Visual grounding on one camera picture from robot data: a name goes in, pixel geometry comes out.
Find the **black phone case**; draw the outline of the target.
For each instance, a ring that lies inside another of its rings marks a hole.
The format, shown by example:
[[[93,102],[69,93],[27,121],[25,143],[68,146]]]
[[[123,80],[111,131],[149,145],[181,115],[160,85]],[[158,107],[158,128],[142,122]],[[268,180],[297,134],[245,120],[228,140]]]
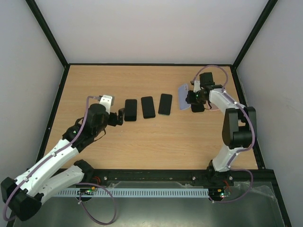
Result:
[[[205,111],[204,105],[191,105],[191,111],[193,113],[201,113]]]

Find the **black phone from lilac case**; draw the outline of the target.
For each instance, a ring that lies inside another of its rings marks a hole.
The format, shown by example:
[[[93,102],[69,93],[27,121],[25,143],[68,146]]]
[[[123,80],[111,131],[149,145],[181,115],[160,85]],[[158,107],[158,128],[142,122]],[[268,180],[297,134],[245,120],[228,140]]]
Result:
[[[125,101],[124,121],[135,122],[136,120],[137,120],[137,100],[127,99]]]

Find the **pink phone case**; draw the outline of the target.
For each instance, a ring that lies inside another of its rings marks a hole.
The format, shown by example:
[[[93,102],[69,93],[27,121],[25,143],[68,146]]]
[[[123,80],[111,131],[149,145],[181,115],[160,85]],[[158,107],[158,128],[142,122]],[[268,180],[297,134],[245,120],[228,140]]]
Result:
[[[209,102],[208,105],[209,105],[211,111],[218,111],[219,110],[219,108],[211,102]]]

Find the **lilac phone case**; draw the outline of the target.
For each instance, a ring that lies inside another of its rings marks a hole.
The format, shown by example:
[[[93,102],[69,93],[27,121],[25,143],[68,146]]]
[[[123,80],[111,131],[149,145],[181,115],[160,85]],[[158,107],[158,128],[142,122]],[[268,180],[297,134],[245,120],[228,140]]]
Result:
[[[191,107],[191,104],[189,104],[186,101],[188,95],[188,85],[183,84],[178,88],[178,105],[180,110],[186,110]]]

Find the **dark green phone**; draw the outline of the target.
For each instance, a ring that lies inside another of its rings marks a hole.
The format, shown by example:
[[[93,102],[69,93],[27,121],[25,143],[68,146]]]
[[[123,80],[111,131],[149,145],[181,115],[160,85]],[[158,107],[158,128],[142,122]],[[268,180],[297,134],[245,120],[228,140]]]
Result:
[[[161,94],[158,114],[169,116],[171,112],[171,104],[172,104],[172,95]]]

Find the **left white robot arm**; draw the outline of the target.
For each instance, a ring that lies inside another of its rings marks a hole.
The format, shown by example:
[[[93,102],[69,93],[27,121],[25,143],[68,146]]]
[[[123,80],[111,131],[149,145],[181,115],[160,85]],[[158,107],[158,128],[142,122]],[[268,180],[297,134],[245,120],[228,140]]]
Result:
[[[34,166],[15,179],[5,178],[1,184],[1,194],[5,206],[3,218],[11,209],[15,217],[22,221],[32,218],[50,198],[72,185],[88,185],[95,191],[100,182],[93,181],[94,168],[83,159],[61,173],[57,171],[67,161],[82,152],[88,145],[98,140],[97,136],[109,126],[123,124],[124,109],[110,113],[109,106],[92,104],[86,108],[84,117],[76,120],[68,128],[55,147]]]

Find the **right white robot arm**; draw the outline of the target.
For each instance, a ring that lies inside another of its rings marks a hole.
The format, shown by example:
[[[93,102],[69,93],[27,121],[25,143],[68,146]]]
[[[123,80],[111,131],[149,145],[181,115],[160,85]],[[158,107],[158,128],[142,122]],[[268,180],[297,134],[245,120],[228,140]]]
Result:
[[[207,181],[217,185],[237,156],[253,148],[257,138],[256,110],[233,99],[223,85],[215,84],[210,72],[200,74],[199,80],[192,80],[191,85],[193,90],[187,92],[186,102],[196,112],[203,111],[205,104],[213,104],[224,115],[223,146],[206,169]]]

